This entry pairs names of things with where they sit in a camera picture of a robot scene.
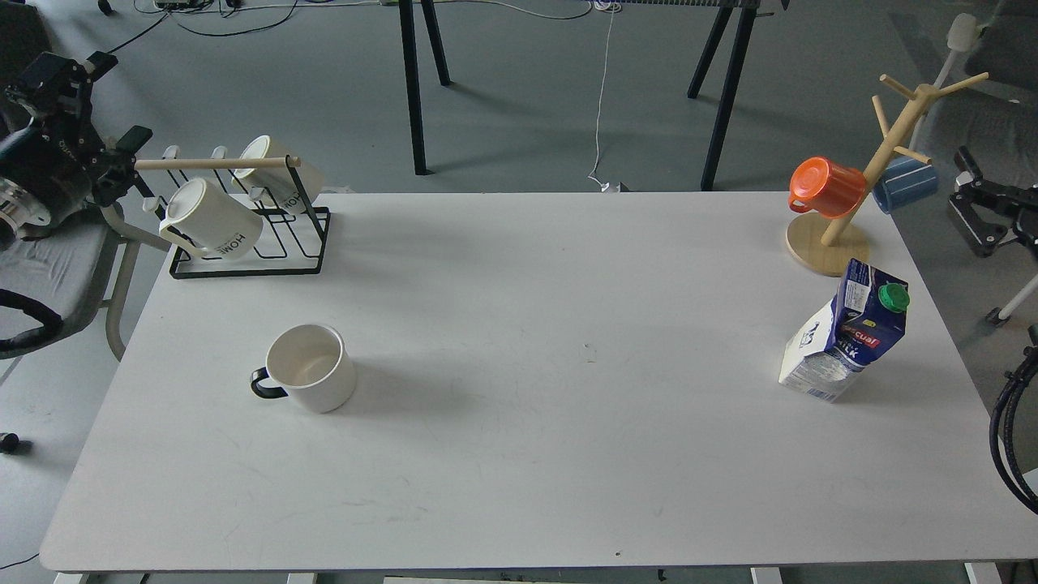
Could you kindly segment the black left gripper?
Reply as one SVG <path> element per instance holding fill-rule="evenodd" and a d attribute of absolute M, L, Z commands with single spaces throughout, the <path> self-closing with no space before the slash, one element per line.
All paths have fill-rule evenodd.
<path fill-rule="evenodd" d="M 101 139 L 92 123 L 94 81 L 118 57 L 94 51 L 85 62 L 40 54 L 5 88 L 30 115 L 2 141 L 2 215 L 8 221 L 63 221 L 90 203 L 122 197 L 122 163 L 135 163 L 153 130 L 133 126 Z"/>

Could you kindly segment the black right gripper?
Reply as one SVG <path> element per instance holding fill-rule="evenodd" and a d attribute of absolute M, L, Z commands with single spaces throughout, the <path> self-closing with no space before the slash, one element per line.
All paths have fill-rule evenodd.
<path fill-rule="evenodd" d="M 976 210 L 965 200 L 967 197 L 1007 196 L 1007 187 L 998 182 L 986 180 L 979 164 L 965 145 L 956 149 L 954 162 L 960 171 L 955 180 L 954 198 L 949 199 L 949 216 L 953 226 L 965 243 L 972 254 L 980 258 L 992 256 L 1008 235 L 1009 229 L 1001 223 L 983 221 Z M 1015 212 L 1012 230 L 1017 243 L 1030 252 L 1037 251 L 1037 187 L 1013 187 L 1009 194 L 1014 200 Z"/>

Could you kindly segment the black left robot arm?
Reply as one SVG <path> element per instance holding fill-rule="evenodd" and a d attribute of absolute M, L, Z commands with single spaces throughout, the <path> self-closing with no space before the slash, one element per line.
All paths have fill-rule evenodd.
<path fill-rule="evenodd" d="M 4 89 L 30 116 L 2 141 L 2 249 L 25 228 L 57 228 L 85 204 L 107 208 L 131 187 L 148 193 L 135 170 L 152 130 L 134 126 L 107 145 L 92 123 L 94 82 L 118 64 L 97 51 L 86 62 L 42 52 Z"/>

